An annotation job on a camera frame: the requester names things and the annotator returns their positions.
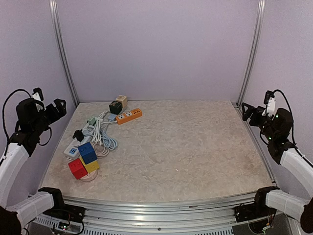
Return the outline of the blue cube socket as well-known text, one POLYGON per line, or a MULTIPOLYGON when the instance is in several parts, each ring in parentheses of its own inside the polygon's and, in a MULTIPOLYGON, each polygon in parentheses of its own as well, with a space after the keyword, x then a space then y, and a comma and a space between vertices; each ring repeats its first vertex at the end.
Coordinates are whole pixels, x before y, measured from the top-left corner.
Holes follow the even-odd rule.
POLYGON ((97 160, 96 153, 90 142, 79 146, 78 150, 86 165, 97 160))

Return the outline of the red cube socket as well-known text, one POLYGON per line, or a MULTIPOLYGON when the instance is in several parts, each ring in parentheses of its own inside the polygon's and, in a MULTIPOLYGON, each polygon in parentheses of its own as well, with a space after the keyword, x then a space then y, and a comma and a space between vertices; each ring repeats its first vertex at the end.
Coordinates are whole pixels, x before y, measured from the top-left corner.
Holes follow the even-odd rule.
POLYGON ((68 167, 69 167, 72 175, 77 180, 85 177, 88 174, 88 172, 86 171, 82 161, 79 158, 69 162, 68 163, 68 167))

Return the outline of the yellow cube socket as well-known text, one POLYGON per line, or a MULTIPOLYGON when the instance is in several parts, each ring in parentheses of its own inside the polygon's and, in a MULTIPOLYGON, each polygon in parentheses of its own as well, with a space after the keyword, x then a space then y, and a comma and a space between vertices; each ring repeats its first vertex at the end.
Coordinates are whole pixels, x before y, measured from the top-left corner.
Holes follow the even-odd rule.
POLYGON ((81 156, 79 157, 79 159, 81 160, 83 166, 85 167, 85 169, 88 173, 91 173, 91 172, 99 169, 99 164, 98 164, 97 160, 86 164, 81 156))

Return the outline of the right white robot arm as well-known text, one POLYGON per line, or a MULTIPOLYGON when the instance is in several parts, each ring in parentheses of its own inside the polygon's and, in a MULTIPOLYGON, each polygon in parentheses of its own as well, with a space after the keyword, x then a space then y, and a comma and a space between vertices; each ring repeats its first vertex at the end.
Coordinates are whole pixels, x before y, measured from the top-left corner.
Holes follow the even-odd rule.
MULTIPOLYGON (((279 89, 266 91, 264 106, 254 107, 242 103, 242 119, 250 126, 260 129, 260 139, 266 144, 271 158, 288 170, 312 196, 313 164, 296 145, 291 107, 275 108, 275 94, 281 92, 279 89)), ((238 222, 264 216, 270 217, 265 227, 255 231, 256 234, 264 234, 266 229, 272 226, 277 211, 299 222, 304 232, 308 234, 313 232, 312 200, 290 195, 279 187, 270 186, 258 189, 253 203, 237 206, 234 211, 238 222)))

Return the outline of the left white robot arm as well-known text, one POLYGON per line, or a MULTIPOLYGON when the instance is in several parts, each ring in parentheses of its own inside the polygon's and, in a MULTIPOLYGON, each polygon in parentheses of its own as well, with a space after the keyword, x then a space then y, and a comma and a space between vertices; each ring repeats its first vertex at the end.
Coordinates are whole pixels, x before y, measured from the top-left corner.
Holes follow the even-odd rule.
POLYGON ((34 88, 27 99, 16 106, 18 121, 14 133, 6 136, 5 151, 0 158, 0 233, 20 235, 23 228, 38 215, 50 210, 57 217, 68 214, 62 193, 57 188, 42 188, 33 196, 8 206, 9 192, 26 161, 37 145, 42 146, 40 136, 51 131, 50 125, 67 113, 66 101, 55 99, 45 106, 40 88, 34 88))

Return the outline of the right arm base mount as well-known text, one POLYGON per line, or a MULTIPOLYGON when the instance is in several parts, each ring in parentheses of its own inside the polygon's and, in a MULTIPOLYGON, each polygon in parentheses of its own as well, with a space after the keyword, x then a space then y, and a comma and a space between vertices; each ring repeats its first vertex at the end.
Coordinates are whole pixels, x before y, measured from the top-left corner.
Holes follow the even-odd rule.
POLYGON ((247 205, 240 204, 234 208, 234 215, 237 223, 274 215, 276 212, 276 209, 267 206, 258 208, 254 203, 247 205))

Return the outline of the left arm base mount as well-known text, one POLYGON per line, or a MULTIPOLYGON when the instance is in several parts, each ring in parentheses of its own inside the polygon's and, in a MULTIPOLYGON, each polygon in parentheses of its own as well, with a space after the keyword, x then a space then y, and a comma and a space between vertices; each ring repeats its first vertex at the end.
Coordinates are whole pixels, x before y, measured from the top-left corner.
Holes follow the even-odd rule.
POLYGON ((62 207, 54 206, 43 212, 43 214, 69 222, 81 223, 85 216, 85 211, 84 207, 64 204, 62 207))

